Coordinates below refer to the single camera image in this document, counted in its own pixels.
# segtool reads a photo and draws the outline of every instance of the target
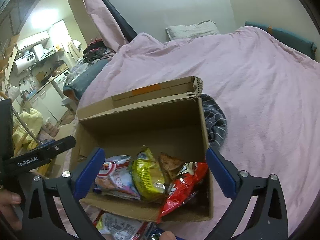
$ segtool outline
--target blue gripper pad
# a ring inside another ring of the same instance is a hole
[[[207,149],[205,153],[205,160],[225,197],[234,199],[237,196],[236,182],[211,148]]]
[[[73,197],[76,200],[79,201],[86,197],[92,183],[103,166],[104,160],[104,150],[96,147],[87,157],[87,160],[80,163],[72,172],[71,187]]]

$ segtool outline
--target snack bag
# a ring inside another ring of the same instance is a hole
[[[165,153],[160,153],[159,164],[164,176],[164,184],[167,187],[176,178],[177,173],[184,164],[184,161],[175,157],[171,157]]]
[[[150,149],[143,146],[132,165],[132,177],[139,193],[147,201],[164,196],[164,177]]]
[[[183,165],[174,182],[170,184],[168,189],[169,196],[159,214],[158,223],[161,221],[161,217],[169,214],[184,203],[193,192],[194,186],[204,178],[207,170],[207,163],[190,162]]]
[[[102,235],[111,234],[115,240],[140,240],[149,230],[151,222],[125,218],[101,211],[94,226]]]
[[[130,162],[131,157],[126,155],[105,159],[95,179],[96,187],[93,191],[103,195],[140,200],[140,195],[132,181]]]

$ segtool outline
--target pink blanket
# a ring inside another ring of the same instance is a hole
[[[203,92],[226,114],[221,154],[253,176],[279,176],[291,234],[320,189],[320,65],[309,57],[255,27],[166,44],[141,33],[104,67],[79,107],[190,75],[203,79]],[[202,240],[229,203],[215,182],[211,221],[162,227],[185,239]],[[236,233],[249,217],[246,213]]]

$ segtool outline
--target cardboard box on shelf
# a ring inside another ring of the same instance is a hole
[[[8,68],[9,57],[0,60],[0,71]]]
[[[7,58],[7,57],[11,57],[12,55],[12,51],[13,51],[13,48],[15,47],[15,44],[14,45],[11,45],[10,47],[7,47],[5,49],[5,53],[4,53],[4,56]]]
[[[130,155],[135,159],[140,148],[146,145],[155,158],[164,152],[185,162],[204,162],[209,143],[201,92],[202,80],[187,77],[132,90],[79,109],[70,169],[97,146],[105,150],[106,157]],[[210,172],[207,176],[207,206],[181,206],[164,216],[163,221],[193,222],[213,217],[213,176]],[[81,201],[113,214],[153,222],[161,208],[157,203],[94,192],[89,192]]]
[[[60,73],[62,73],[63,71],[65,71],[67,69],[67,65],[66,64],[62,64],[60,67],[57,67],[55,70],[52,71],[52,76],[55,77],[57,75],[59,75]]]
[[[9,46],[15,45],[19,39],[19,36],[20,36],[20,34],[17,34],[15,36],[11,37]]]

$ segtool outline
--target white wall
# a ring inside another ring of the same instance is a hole
[[[86,44],[89,45],[91,40],[100,38],[97,27],[94,25],[87,14],[87,11],[85,10],[83,0],[68,0],[68,2],[81,33],[86,41]]]
[[[161,42],[169,38],[165,28],[212,20],[221,33],[236,30],[229,0],[109,0],[137,32]]]
[[[255,21],[294,32],[317,46],[320,60],[320,35],[299,0],[230,0],[237,28]]]
[[[85,41],[74,16],[71,15],[63,19],[63,21],[66,24],[71,39],[80,41],[82,43],[81,48],[84,50],[87,47],[87,42]]]

